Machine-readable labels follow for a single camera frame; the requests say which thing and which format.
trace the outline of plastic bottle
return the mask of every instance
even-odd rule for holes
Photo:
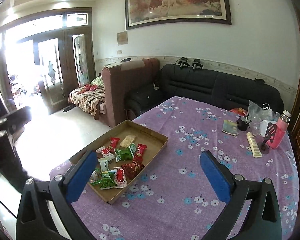
[[[279,144],[281,143],[284,135],[287,132],[287,128],[288,128],[288,125],[290,123],[290,117],[291,117],[291,114],[288,111],[284,110],[283,114],[278,119],[278,121],[277,121],[277,131],[274,135],[273,143],[271,143],[270,141],[267,141],[267,144],[272,149],[276,149],[279,146]]]

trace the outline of metal screw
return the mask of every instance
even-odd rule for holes
[[[243,180],[243,177],[242,177],[242,175],[240,175],[240,174],[236,174],[236,175],[234,176],[234,179],[237,180],[237,181],[241,181],[241,180]]]
[[[30,178],[30,179],[27,179],[26,184],[30,185],[32,182],[33,182],[33,179]]]
[[[56,180],[56,181],[59,181],[59,180],[62,180],[62,175],[56,175],[55,177],[54,177],[54,180]]]
[[[265,183],[266,183],[266,184],[271,184],[272,181],[271,181],[271,179],[269,179],[269,178],[265,178]]]

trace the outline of picture frame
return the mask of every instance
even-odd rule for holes
[[[231,25],[229,0],[126,0],[126,30],[175,22]]]

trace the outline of white wall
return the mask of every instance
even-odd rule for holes
[[[300,35],[290,0],[229,0],[232,25],[173,23],[125,30],[125,0],[97,0],[93,7],[95,59],[120,56],[194,57],[232,64],[298,87]]]

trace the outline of floral blanket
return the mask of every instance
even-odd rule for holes
[[[96,239],[201,239],[225,206],[200,166],[201,152],[209,150],[233,174],[242,174],[247,180],[269,177],[273,181],[281,211],[282,239],[288,239],[299,199],[289,138],[285,136],[269,155],[254,158],[245,132],[239,131],[236,137],[222,132],[224,119],[235,122],[238,117],[206,103],[170,98],[135,120],[169,137],[167,147],[143,171],[139,181],[113,205],[86,186],[72,204],[74,209]],[[67,161],[56,167],[50,177],[65,173],[69,166]],[[228,238],[237,235],[249,205],[245,203]]]

